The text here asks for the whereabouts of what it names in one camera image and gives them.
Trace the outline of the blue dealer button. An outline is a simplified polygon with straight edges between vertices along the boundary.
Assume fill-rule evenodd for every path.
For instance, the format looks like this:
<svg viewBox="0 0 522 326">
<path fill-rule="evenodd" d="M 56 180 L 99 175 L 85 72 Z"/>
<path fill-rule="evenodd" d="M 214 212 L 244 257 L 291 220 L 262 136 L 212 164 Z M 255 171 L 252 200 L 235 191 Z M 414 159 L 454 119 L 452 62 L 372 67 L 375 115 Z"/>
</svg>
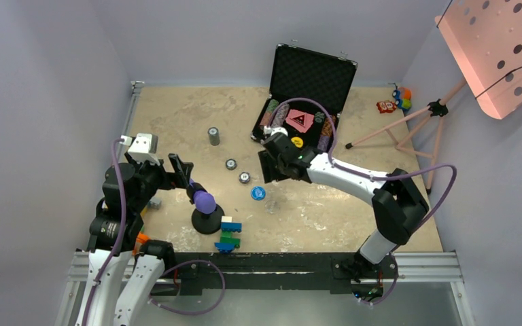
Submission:
<svg viewBox="0 0 522 326">
<path fill-rule="evenodd" d="M 255 186 L 250 191 L 250 196 L 254 200 L 263 200 L 266 198 L 266 190 L 263 187 Z"/>
</svg>

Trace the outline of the clear plastic button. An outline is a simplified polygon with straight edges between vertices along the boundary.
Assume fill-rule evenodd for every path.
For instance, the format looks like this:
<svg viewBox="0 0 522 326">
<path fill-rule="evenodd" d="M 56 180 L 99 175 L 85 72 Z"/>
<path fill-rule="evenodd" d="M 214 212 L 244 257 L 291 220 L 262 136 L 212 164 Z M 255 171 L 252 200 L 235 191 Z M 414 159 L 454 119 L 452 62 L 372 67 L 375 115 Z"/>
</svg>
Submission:
<svg viewBox="0 0 522 326">
<path fill-rule="evenodd" d="M 276 200 L 269 200 L 265 204 L 266 212 L 275 214 L 279 210 L 279 203 Z"/>
</svg>

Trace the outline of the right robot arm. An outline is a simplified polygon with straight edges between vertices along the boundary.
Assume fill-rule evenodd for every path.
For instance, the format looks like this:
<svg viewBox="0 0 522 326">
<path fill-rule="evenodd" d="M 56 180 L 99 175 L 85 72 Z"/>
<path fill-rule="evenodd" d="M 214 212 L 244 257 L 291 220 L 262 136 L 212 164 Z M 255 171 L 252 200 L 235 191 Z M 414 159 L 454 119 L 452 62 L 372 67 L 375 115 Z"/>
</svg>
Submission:
<svg viewBox="0 0 522 326">
<path fill-rule="evenodd" d="M 429 211 L 428 203 L 405 170 L 366 170 L 336 160 L 315 147 L 301 149 L 277 132 L 261 142 L 258 156 L 267 183 L 293 179 L 340 190 L 369 204 L 376 228 L 341 269 L 355 280 L 371 276 L 397 247 L 405 245 Z"/>
</svg>

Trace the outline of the ten value poker chip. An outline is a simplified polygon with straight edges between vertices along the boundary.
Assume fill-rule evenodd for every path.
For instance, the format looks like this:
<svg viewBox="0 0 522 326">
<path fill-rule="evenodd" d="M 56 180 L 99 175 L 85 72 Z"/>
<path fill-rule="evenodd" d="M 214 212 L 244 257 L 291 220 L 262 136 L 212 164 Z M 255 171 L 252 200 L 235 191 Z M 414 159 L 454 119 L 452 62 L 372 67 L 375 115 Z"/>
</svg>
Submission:
<svg viewBox="0 0 522 326">
<path fill-rule="evenodd" d="M 251 176 L 248 172 L 242 172 L 239 174 L 239 182 L 242 184 L 248 184 L 251 181 Z"/>
</svg>

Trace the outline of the yellow big blind button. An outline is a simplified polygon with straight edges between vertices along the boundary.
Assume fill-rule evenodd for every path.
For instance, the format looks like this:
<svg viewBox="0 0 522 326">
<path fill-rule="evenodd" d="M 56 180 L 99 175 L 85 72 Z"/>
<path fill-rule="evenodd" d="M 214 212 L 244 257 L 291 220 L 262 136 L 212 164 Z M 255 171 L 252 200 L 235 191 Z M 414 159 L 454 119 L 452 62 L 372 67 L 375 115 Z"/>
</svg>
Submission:
<svg viewBox="0 0 522 326">
<path fill-rule="evenodd" d="M 303 148 L 304 141 L 300 137 L 292 137 L 291 142 L 297 147 L 297 148 Z"/>
</svg>

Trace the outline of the triangular all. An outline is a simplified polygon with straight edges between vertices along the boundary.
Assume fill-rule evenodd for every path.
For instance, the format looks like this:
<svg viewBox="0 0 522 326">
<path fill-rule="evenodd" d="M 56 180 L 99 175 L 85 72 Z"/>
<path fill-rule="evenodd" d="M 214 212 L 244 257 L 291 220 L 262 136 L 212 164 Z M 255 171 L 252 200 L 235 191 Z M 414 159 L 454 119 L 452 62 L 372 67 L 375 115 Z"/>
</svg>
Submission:
<svg viewBox="0 0 522 326">
<path fill-rule="evenodd" d="M 290 118 L 290 124 L 297 125 L 299 128 L 306 128 L 306 115 L 304 113 Z"/>
</svg>

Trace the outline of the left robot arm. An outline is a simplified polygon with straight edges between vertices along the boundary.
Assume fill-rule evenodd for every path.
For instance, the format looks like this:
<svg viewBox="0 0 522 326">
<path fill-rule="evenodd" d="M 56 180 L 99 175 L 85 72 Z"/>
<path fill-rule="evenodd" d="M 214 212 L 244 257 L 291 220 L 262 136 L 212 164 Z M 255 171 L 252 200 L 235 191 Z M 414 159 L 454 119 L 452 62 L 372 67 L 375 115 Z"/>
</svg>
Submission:
<svg viewBox="0 0 522 326">
<path fill-rule="evenodd" d="M 186 189 L 194 164 L 169 154 L 163 160 L 138 163 L 130 155 L 105 171 L 103 197 L 96 207 L 88 241 L 88 278 L 76 325 L 112 325 L 126 265 L 143 227 L 142 212 L 158 190 Z"/>
</svg>

